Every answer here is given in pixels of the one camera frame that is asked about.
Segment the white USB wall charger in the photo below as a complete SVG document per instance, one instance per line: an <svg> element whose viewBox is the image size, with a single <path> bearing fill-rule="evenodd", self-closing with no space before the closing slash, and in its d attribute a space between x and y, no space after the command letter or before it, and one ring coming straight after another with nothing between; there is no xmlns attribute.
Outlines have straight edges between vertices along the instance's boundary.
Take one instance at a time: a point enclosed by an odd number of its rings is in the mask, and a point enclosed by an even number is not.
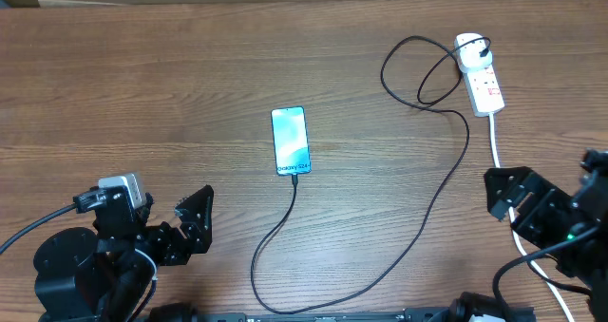
<svg viewBox="0 0 608 322"><path fill-rule="evenodd" d="M479 33L466 32L455 37L454 47L459 69L470 73L485 69L492 65L493 54L489 50L489 42Z"/></svg>

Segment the blue-screen Samsung smartphone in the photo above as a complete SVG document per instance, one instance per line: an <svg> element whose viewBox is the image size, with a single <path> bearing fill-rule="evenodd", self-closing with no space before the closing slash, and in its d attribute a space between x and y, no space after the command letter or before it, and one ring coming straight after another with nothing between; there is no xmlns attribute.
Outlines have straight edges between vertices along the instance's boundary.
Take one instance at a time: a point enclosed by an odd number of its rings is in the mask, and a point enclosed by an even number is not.
<svg viewBox="0 0 608 322"><path fill-rule="evenodd" d="M274 109L271 122L275 166L279 176L312 171L305 110L302 106Z"/></svg>

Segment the white power extension strip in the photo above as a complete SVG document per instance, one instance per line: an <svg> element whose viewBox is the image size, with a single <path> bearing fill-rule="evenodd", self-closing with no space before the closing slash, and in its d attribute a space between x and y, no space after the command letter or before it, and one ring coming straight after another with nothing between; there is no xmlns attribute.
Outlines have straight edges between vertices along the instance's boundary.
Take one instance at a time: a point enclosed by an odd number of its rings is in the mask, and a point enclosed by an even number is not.
<svg viewBox="0 0 608 322"><path fill-rule="evenodd" d="M504 97L493 66L465 73L464 78L476 117L487 117L505 107Z"/></svg>

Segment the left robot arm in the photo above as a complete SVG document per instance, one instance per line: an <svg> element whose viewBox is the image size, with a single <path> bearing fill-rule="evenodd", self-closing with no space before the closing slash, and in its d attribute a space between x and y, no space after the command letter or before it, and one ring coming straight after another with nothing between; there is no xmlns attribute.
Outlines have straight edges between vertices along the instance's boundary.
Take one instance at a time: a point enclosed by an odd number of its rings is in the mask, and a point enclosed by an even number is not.
<svg viewBox="0 0 608 322"><path fill-rule="evenodd" d="M92 228L66 229L37 250L34 291L44 321L133 321L151 300L161 266L186 264L212 243L214 190L206 185L175 207L180 226L147 223L153 199L132 202L124 185L93 187L74 197L92 211Z"/></svg>

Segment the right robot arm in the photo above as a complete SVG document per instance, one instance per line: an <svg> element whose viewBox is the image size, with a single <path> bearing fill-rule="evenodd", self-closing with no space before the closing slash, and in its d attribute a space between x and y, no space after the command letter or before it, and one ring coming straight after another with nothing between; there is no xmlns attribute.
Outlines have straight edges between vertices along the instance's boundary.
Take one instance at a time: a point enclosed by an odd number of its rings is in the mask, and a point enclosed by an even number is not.
<svg viewBox="0 0 608 322"><path fill-rule="evenodd" d="M503 219L508 209L516 208L511 230L538 248L494 275L492 291L506 321L516 315L500 291L502 276L547 255L557 260L558 271L587 286L594 319L607 319L607 153L589 148L580 166L585 174L573 196L528 167L490 168L484 174L489 214Z"/></svg>

